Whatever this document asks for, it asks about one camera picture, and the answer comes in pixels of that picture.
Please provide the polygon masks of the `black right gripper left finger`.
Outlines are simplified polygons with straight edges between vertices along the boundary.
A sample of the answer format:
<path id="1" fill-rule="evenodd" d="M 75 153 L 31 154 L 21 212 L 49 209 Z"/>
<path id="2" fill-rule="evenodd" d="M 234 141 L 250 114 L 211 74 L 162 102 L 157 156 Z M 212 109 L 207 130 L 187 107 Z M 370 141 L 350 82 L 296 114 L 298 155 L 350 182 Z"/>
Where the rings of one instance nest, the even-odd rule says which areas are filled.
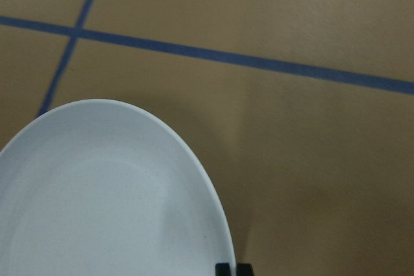
<path id="1" fill-rule="evenodd" d="M 215 276 L 231 276 L 229 263 L 217 263 L 215 265 Z"/>

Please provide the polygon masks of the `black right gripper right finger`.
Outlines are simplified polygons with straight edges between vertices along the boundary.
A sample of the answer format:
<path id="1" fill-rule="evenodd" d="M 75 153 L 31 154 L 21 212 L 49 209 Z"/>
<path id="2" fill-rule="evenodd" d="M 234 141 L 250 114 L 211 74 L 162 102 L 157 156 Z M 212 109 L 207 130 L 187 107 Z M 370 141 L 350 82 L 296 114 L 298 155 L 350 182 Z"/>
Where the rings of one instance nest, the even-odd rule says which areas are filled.
<path id="1" fill-rule="evenodd" d="M 249 263 L 238 263 L 236 266 L 237 276 L 254 276 L 253 267 Z"/>

